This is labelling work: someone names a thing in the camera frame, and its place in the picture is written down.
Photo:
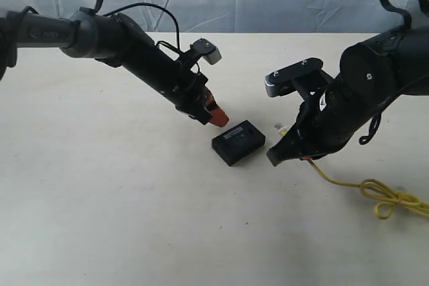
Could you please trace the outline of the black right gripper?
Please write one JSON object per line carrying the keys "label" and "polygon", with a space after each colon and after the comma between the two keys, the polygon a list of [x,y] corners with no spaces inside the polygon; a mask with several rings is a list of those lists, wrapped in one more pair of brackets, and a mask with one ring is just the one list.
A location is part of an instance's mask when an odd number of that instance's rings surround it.
{"label": "black right gripper", "polygon": [[372,140],[381,123],[381,112],[363,102],[340,76],[310,102],[310,113],[298,119],[267,151],[273,166],[287,160],[320,159],[336,153],[358,129],[369,123],[368,134],[359,138],[359,143],[365,145]]}

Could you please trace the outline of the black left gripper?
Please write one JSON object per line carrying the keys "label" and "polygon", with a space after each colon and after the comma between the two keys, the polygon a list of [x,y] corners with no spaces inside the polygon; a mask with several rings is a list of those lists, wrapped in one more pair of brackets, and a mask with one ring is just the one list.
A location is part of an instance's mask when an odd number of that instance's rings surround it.
{"label": "black left gripper", "polygon": [[130,45],[121,58],[122,67],[160,93],[178,111],[203,125],[224,127],[229,122],[206,87],[208,78],[192,71],[199,60],[191,48],[173,60],[131,18],[125,14],[118,14],[117,18],[127,31]]}

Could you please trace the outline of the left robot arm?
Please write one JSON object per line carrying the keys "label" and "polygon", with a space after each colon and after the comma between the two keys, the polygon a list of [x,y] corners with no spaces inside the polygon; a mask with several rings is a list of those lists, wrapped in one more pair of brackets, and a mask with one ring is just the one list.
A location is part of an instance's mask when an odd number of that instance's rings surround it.
{"label": "left robot arm", "polygon": [[216,64],[221,55],[206,39],[172,59],[125,14],[105,17],[89,9],[70,19],[46,17],[32,7],[1,11],[1,72],[17,63],[20,48],[59,48],[71,58],[92,58],[110,67],[123,67],[203,125],[224,127],[229,118],[206,87],[208,78],[194,73],[200,58]]}

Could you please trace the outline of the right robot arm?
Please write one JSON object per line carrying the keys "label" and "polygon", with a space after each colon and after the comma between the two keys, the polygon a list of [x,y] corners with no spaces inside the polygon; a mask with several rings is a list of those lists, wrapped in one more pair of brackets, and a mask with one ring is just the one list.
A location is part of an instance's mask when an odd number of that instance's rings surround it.
{"label": "right robot arm", "polygon": [[[341,150],[365,123],[368,144],[383,111],[401,95],[428,95],[428,28],[412,26],[412,16],[389,0],[379,0],[388,12],[402,16],[401,25],[348,47],[336,77],[319,58],[306,58],[265,77],[270,97],[297,92],[303,99],[296,122],[267,157],[274,166],[291,159],[320,159]],[[428,0],[418,0],[428,14]]]}

